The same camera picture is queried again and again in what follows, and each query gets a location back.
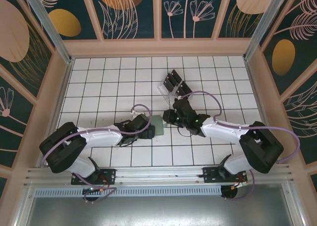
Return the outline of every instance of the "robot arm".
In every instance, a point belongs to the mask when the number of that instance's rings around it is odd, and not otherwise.
[[[228,155],[220,164],[222,175],[237,174],[255,169],[268,173],[284,148],[267,129],[248,130],[240,127],[265,126],[261,122],[252,125],[238,125],[214,119],[207,114],[196,114],[187,99],[175,99],[173,110],[166,110],[163,120],[179,127],[185,127],[193,135],[230,141],[243,150],[241,154]]]
[[[92,147],[120,147],[125,144],[131,144],[138,139],[152,139],[155,135],[155,127],[151,124],[139,134],[129,135],[120,133],[120,131],[133,133],[141,130],[147,125],[148,121],[149,119],[144,114],[140,114],[132,121],[128,120],[105,127],[105,131],[87,131],[85,134],[70,138],[68,142],[60,144],[47,157],[48,165],[53,173],[60,173],[66,170],[81,175],[89,182],[94,182],[99,177],[100,169],[85,152]],[[86,130],[90,129],[77,128],[72,122],[65,123],[40,144],[40,150],[45,155],[61,139],[73,133]]]

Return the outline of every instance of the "white tile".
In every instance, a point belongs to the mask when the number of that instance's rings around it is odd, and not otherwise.
[[[152,93],[151,82],[136,82],[135,83],[135,95],[136,96],[150,96]]]
[[[257,102],[253,94],[240,94],[239,95],[241,107],[243,109],[257,109]]]
[[[111,167],[131,166],[131,147],[113,147],[111,155]]]
[[[221,95],[213,95],[213,96],[219,101],[221,108],[223,109]],[[216,100],[210,96],[205,96],[205,103],[206,103],[207,110],[218,110],[219,109],[219,105],[216,102]]]
[[[62,112],[79,112],[81,97],[65,98]]]
[[[173,165],[192,165],[192,146],[173,146]]]
[[[218,80],[233,80],[231,68],[216,68]]]
[[[135,81],[135,70],[120,70],[119,82]]]
[[[101,96],[116,96],[118,91],[118,83],[103,83],[101,86]]]
[[[119,70],[105,70],[103,82],[117,82],[119,80]]]
[[[137,57],[137,69],[151,69],[152,58],[151,57]]]
[[[215,67],[230,67],[227,56],[214,56],[213,61]]]
[[[101,83],[86,83],[84,96],[99,96],[101,90]]]
[[[246,121],[246,124],[253,124],[254,121],[262,122],[261,117],[260,117],[260,113],[257,109],[242,110],[242,112],[243,112],[243,116],[244,116],[244,119]]]
[[[163,96],[152,96],[152,110],[165,111],[169,109],[169,104]]]
[[[151,110],[151,104],[152,104],[152,98],[151,96],[136,96],[134,99],[134,104],[142,104],[148,107]],[[141,111],[141,112],[146,112],[145,108],[142,106],[137,106],[135,111]]]
[[[158,86],[160,85],[160,81],[153,81],[152,82],[152,95],[153,96],[160,96],[161,93],[159,92]]]
[[[73,70],[88,70],[90,58],[76,58]]]
[[[119,69],[121,58],[119,57],[107,57],[105,63],[105,69]]]
[[[134,96],[134,82],[119,82],[118,96]]]
[[[133,167],[148,167],[152,165],[152,148],[136,147],[132,148]]]
[[[203,81],[217,80],[215,68],[200,68],[200,73]]]
[[[181,56],[167,57],[168,69],[183,68],[183,58]]]
[[[136,71],[135,81],[151,81],[152,70],[151,69],[138,69]]]
[[[182,135],[179,134],[179,132],[177,131],[177,128],[172,128],[171,129],[171,133],[172,133],[172,145],[191,145],[191,140],[189,137],[183,137]]]
[[[224,113],[228,122],[235,124],[244,124],[241,110],[224,110]]]
[[[122,57],[120,69],[135,69],[136,57]]]
[[[115,111],[117,97],[100,97],[98,111]]]
[[[153,147],[152,151],[153,166],[172,165],[172,147]]]
[[[60,120],[58,127],[61,127],[63,124],[67,122],[73,122],[75,126],[77,126],[78,113],[62,113],[60,115]]]
[[[220,164],[221,161],[229,154],[232,154],[231,145],[213,145],[213,158],[215,164]]]
[[[185,68],[185,81],[200,81],[199,68]]]
[[[202,81],[204,91],[210,94],[220,94],[219,84],[217,81]]]
[[[192,145],[211,145],[209,137],[202,137],[199,135],[192,135]]]
[[[224,109],[241,109],[238,95],[222,95]]]
[[[86,82],[102,82],[103,74],[103,70],[89,70]]]
[[[152,57],[152,68],[167,68],[167,57],[165,56]]]
[[[182,80],[185,79],[183,68],[169,68],[168,73],[171,73],[173,70],[175,70],[177,72],[177,74],[180,76],[180,78],[182,78]]]
[[[118,96],[116,111],[130,111],[133,107],[133,96]]]
[[[152,80],[162,81],[166,78],[167,74],[167,69],[152,69]]]
[[[219,81],[221,94],[236,94],[237,89],[234,81]]]
[[[84,97],[80,112],[97,112],[99,97]]]
[[[94,128],[97,113],[79,113],[78,126],[82,128]]]
[[[205,100],[203,95],[192,95],[192,98],[189,100],[190,106],[194,110],[205,110]]]
[[[88,71],[72,71],[69,83],[85,83]]]
[[[92,148],[91,158],[99,167],[110,167],[111,148]]]
[[[116,112],[115,113],[115,119],[114,122],[115,123],[120,123],[126,120],[132,120],[132,115],[131,112]]]
[[[85,83],[70,83],[68,85],[66,97],[82,97],[84,93]]]
[[[92,58],[89,63],[89,70],[103,70],[105,68],[105,58]]]
[[[245,67],[242,56],[229,56],[231,67]]]
[[[108,127],[114,123],[114,112],[98,112],[96,128]]]
[[[252,94],[253,90],[249,80],[235,81],[239,94]]]
[[[184,56],[183,64],[184,68],[199,67],[198,58],[196,56]]]
[[[232,68],[233,78],[235,80],[249,80],[248,73],[245,67]]]
[[[193,146],[195,165],[213,165],[211,145]]]
[[[164,128],[164,135],[155,136],[152,139],[153,146],[170,146],[171,137],[170,137],[170,128]]]
[[[213,58],[211,56],[199,56],[199,67],[214,67]]]

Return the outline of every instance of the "dark teal wallpaper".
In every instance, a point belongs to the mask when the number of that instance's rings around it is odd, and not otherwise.
[[[282,94],[317,58],[317,0],[295,0],[264,50]]]
[[[0,7],[0,65],[37,96],[52,53],[16,0]]]
[[[317,174],[311,175],[311,179],[315,187],[315,191],[317,192]]]
[[[287,3],[288,0],[284,0],[282,5],[279,7],[278,9],[278,12],[276,13],[275,15],[275,18],[272,20],[272,22],[270,23],[267,31],[265,32],[265,34],[263,35],[261,41],[260,41],[260,46],[262,46],[263,42],[265,41],[268,33],[271,31],[271,27],[273,26],[273,24],[276,22],[277,18],[279,17],[280,13],[282,12],[282,10],[284,9],[286,3]]]
[[[84,0],[41,0],[63,40],[97,39]]]
[[[7,181],[6,178],[0,177],[0,199],[1,199],[1,196],[2,196],[2,193],[3,193],[6,181]]]
[[[93,0],[104,39],[154,38],[153,0]]]
[[[33,105],[0,77],[0,165],[12,167]]]
[[[306,164],[317,161],[317,72],[284,102]]]
[[[162,38],[211,38],[221,0],[161,0]]]
[[[270,0],[230,0],[219,38],[250,38]]]

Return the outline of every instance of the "white grid floor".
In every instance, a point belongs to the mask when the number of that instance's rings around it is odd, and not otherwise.
[[[84,128],[106,127],[131,119],[134,104],[162,115],[169,105],[157,86],[173,69],[193,91],[204,90],[219,99],[224,109],[219,119],[239,124],[261,120],[241,56],[78,58],[58,126],[71,121]],[[195,95],[190,102],[197,113],[213,116],[219,111],[209,96]],[[229,142],[183,137],[176,127],[169,127],[164,136],[140,139],[132,146],[92,148],[91,157],[100,167],[212,165],[238,151],[241,148]]]

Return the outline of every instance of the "green object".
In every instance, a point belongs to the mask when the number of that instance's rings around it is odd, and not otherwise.
[[[160,115],[153,115],[151,125],[155,126],[155,136],[164,135],[163,119]]]

